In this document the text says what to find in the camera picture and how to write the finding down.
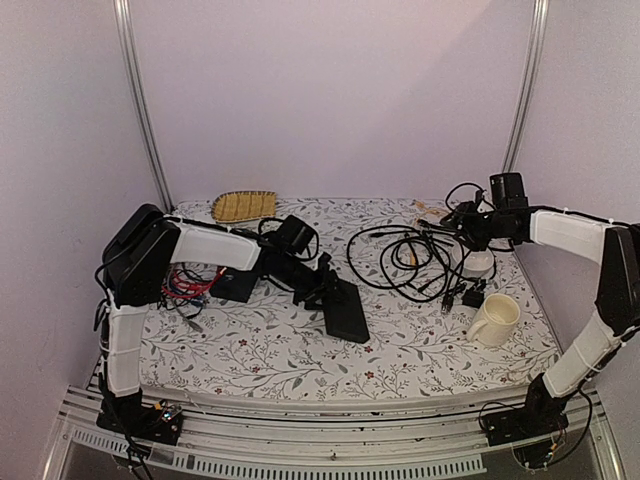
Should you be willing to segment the black network switch box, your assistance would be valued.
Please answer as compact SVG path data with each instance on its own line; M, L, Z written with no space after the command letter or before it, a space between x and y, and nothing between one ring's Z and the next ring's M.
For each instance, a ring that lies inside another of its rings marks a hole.
M364 344L370 340L358 287L338 280L337 287L322 299L326 333L338 339Z

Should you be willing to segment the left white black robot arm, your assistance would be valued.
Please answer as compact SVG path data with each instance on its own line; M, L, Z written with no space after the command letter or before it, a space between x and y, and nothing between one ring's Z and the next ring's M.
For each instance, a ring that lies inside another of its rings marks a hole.
M177 442L181 412L166 402L143 406L138 372L145 317L151 305L172 294L169 270L176 264L214 265L216 281L229 270L271 277L292 290L295 304L322 311L329 334L350 338L348 321L358 315L358 290L338 277L330 255L318 256L316 268L304 263L300 256L316 236L295 216L262 233L181 219L142 205L105 248L94 273L104 293L94 319L103 361L98 427L121 433L128 442Z

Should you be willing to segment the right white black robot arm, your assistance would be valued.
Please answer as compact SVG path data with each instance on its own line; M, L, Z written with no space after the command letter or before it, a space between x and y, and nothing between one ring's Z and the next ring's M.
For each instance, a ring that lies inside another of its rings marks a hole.
M480 422L490 445L557 432L568 425L567 402L596 377L639 328L639 227L525 200L501 200L481 212L464 202L446 215L473 251L494 239L513 245L551 247L594 263L599 269L593 313L560 358L528 386L520 408L484 414Z

